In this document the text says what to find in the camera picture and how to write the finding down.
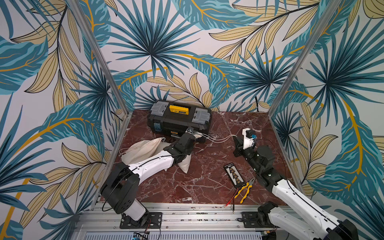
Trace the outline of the cream cloth bag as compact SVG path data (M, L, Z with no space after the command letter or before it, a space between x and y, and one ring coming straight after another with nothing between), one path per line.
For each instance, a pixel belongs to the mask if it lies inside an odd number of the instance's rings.
M184 133L179 139L176 148L180 151L182 157L185 158L178 162L178 166L185 174L188 173L195 144L204 141L205 138L200 133Z
M165 138L143 140L133 144L130 148L123 152L121 159L126 165L136 164L153 157L169 145L170 143L167 143Z

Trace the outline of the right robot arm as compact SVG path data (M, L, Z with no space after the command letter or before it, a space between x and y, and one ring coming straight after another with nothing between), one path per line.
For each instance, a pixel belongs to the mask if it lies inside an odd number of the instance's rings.
M268 146L255 147L256 136L251 129L243 137L233 137L235 157L244 157L256 179L270 193L285 202L300 217L296 218L273 202L258 207L254 217L243 217L246 226L277 227L299 240L357 240L357 227L349 220L341 221L323 210L274 167L275 156Z

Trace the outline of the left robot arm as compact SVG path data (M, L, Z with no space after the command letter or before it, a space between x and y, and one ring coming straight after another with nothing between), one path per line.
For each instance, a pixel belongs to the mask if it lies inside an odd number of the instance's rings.
M196 137L184 133L178 141L165 147L158 154L134 164L121 162L108 175L101 187L101 195L116 214L123 215L136 227L149 222L149 212L136 199L139 185L160 171L181 163L191 157Z

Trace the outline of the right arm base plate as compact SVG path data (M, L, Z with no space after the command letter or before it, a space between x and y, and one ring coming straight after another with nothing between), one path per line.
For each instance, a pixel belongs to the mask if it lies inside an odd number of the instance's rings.
M237 221L243 223L244 228L271 228L277 229L269 220L269 217L264 213L259 212L242 212L241 217Z

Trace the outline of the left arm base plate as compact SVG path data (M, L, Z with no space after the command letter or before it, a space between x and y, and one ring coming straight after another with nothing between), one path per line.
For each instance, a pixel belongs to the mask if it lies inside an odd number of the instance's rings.
M160 229L162 226L163 213L148 212L139 220L135 221L125 213L122 213L120 229L136 230L136 229Z

